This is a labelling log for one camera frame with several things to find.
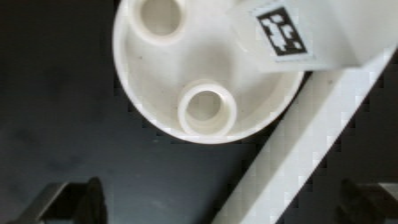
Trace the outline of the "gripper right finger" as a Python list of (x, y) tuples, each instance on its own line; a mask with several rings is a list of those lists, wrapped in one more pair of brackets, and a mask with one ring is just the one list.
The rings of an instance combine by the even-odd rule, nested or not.
[(336, 224), (398, 224), (398, 182), (341, 181)]

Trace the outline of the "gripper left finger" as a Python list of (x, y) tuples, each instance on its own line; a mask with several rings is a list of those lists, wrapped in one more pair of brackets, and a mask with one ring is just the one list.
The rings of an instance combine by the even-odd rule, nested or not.
[(100, 178), (50, 183), (11, 224), (108, 224)]

